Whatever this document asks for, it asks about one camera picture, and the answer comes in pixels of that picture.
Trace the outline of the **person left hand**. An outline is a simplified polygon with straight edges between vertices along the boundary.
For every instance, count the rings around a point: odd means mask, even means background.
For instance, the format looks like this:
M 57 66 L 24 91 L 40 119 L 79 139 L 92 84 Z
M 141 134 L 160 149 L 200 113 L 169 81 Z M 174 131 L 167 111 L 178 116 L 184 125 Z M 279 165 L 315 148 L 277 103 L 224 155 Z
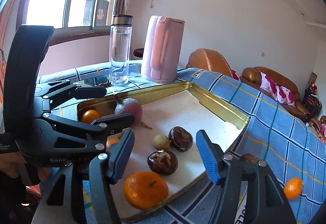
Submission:
M 25 163 L 25 160 L 20 152 L 0 154 L 0 170 L 11 178 L 19 176 L 17 166 L 23 163 Z M 38 167 L 37 170 L 41 181 L 45 181 L 52 172 L 51 168 Z

